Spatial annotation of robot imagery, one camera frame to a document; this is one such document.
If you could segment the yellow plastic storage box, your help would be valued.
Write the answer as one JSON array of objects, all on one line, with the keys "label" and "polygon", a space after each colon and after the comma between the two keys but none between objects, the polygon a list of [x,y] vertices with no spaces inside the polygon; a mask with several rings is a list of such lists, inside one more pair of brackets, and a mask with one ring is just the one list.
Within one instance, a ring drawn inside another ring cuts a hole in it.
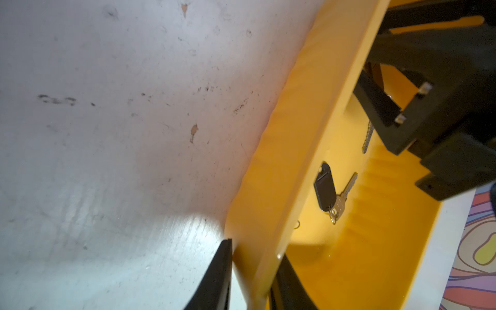
[{"label": "yellow plastic storage box", "polygon": [[[307,33],[240,189],[225,233],[249,309],[264,309],[284,255],[319,309],[438,309],[473,191],[439,202],[416,187],[427,171],[374,136],[353,97],[388,1],[326,1]],[[314,181],[322,162],[337,193],[333,225]]]}]

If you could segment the bare silver key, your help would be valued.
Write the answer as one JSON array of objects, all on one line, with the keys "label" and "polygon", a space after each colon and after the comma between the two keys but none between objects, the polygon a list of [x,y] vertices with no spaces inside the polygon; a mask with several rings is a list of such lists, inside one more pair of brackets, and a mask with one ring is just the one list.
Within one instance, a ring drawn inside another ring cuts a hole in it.
[{"label": "bare silver key", "polygon": [[363,154],[367,153],[367,151],[368,151],[369,144],[370,144],[370,141],[372,139],[374,130],[375,130],[375,128],[374,128],[372,122],[369,121],[369,123],[368,123],[368,129],[367,129],[367,132],[366,132],[366,137],[365,137],[364,143],[362,145],[362,153]]}]

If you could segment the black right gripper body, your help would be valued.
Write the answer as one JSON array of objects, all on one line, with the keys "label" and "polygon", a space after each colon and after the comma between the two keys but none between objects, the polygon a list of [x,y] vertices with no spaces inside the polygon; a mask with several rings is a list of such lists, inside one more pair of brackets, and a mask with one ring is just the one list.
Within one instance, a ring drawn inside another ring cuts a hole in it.
[{"label": "black right gripper body", "polygon": [[362,73],[353,93],[387,150],[429,170],[419,189],[441,201],[495,180],[494,1],[391,7],[367,61],[418,88],[401,108]]}]

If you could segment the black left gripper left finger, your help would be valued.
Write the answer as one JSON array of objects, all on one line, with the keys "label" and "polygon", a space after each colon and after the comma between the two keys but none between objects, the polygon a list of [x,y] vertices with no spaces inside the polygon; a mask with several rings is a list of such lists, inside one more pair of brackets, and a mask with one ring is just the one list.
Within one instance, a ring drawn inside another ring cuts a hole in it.
[{"label": "black left gripper left finger", "polygon": [[227,310],[230,305],[233,268],[233,246],[231,239],[223,240],[186,310]]}]

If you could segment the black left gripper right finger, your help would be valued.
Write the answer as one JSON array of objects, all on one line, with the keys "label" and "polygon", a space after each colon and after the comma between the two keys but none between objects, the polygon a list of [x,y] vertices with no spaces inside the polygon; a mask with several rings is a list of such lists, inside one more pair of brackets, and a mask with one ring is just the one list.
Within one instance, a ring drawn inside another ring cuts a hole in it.
[{"label": "black left gripper right finger", "polygon": [[286,255],[282,258],[271,286],[269,308],[317,310]]}]

